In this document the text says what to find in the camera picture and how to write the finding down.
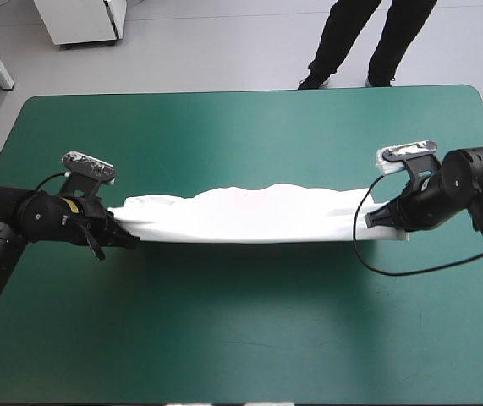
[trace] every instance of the green table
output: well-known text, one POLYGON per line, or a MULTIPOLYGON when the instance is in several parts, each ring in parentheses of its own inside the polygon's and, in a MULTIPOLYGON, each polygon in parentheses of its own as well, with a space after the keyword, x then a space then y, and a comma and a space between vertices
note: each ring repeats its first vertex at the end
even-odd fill
MULTIPOLYGON (((274 183, 355 189, 376 149, 483 145, 468 86, 44 96, 25 104, 0 184, 31 188, 83 151, 102 188, 193 196, 274 183)), ((396 195, 406 173, 382 182, 396 195)), ((48 189, 58 189, 60 180, 48 189)), ((395 271, 483 251, 466 214, 411 242, 363 243, 395 271)), ((0 300, 0 402, 483 403, 483 260, 434 274, 369 273, 351 244, 29 246, 0 300)))

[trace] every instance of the black shoe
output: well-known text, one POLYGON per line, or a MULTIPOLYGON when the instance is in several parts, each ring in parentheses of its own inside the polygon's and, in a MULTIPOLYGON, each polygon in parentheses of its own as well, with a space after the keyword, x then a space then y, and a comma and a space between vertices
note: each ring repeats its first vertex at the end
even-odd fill
POLYGON ((299 82, 298 91, 305 91, 307 89, 320 89, 327 85, 329 78, 313 74, 312 72, 305 79, 299 82))
POLYGON ((392 87, 392 83, 390 80, 371 80, 367 76, 367 79, 365 79, 365 87, 392 87))

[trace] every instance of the gray floor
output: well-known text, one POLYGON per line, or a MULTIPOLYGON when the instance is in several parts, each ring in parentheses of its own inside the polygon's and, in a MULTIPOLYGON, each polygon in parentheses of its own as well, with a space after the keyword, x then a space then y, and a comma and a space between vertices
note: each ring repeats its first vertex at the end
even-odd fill
MULTIPOLYGON (((363 85, 389 3, 330 86, 363 85)), ((0 8, 0 56, 16 86, 0 91, 0 149, 31 96, 292 89, 307 73, 330 4, 129 0, 125 38, 115 47, 63 51, 51 43, 32 0, 11 0, 0 8)), ((483 0, 440 0, 395 82, 435 84, 469 84, 483 97, 483 0)))

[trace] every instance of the folded cloth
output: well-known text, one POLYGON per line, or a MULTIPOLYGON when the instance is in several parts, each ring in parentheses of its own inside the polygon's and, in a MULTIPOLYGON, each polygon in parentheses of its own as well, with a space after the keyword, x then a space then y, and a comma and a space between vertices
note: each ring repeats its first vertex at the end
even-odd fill
MULTIPOLYGON (((145 241, 267 244, 351 241, 356 207, 367 189, 336 191, 274 184, 262 190, 214 189, 193 198, 129 197, 110 208, 131 234, 145 241)), ((382 204, 367 197, 357 239, 408 239, 403 230, 367 228, 364 214, 382 204)))

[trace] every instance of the black cable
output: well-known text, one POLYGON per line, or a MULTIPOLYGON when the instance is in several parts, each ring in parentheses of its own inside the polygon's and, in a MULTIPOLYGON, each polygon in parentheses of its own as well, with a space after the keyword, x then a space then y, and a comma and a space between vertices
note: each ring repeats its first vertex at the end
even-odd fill
POLYGON ((376 184, 380 182, 384 178, 384 176, 379 176, 378 178, 375 179, 375 181, 369 186, 369 189, 367 190, 367 193, 365 194, 364 198, 361 200, 360 205, 356 209, 356 212, 354 214, 354 225, 352 227, 352 240, 354 241, 354 252, 356 253, 356 256, 360 260, 360 262, 370 271, 376 272, 380 275, 385 275, 387 277, 407 277, 410 275, 420 275, 421 273, 428 273, 428 272, 434 272, 434 271, 440 271, 441 269, 446 269, 446 268, 451 268, 453 266, 458 266, 458 265, 463 265, 468 262, 476 261, 479 260, 480 258, 483 258, 483 252, 478 255, 471 256, 470 258, 465 258, 464 260, 460 261, 455 261, 455 262, 449 262, 444 265, 440 266, 433 266, 431 268, 426 268, 426 269, 419 269, 417 271, 407 271, 407 272, 387 272, 383 271, 382 269, 375 268, 374 266, 368 264, 363 257, 361 256, 360 250, 358 248, 358 240, 356 239, 356 223, 358 222, 358 215, 360 213, 361 207, 364 204, 365 200, 367 199, 367 196, 369 196, 370 192, 375 188, 376 184))
POLYGON ((38 184, 38 186, 36 186, 36 188, 35 188, 35 192, 36 192, 36 191, 38 191, 38 190, 40 190, 40 189, 41 189, 41 187, 42 187, 44 184, 46 184, 47 182, 49 182, 49 181, 50 181, 50 180, 52 180, 53 178, 57 178, 57 177, 59 177, 59 176, 64 176, 64 174, 65 174, 65 172, 60 172, 60 173, 55 173, 55 174, 54 174, 54 175, 52 175, 52 176, 48 176, 47 178, 45 178, 44 180, 42 180, 42 181, 41 181, 41 182, 38 184))

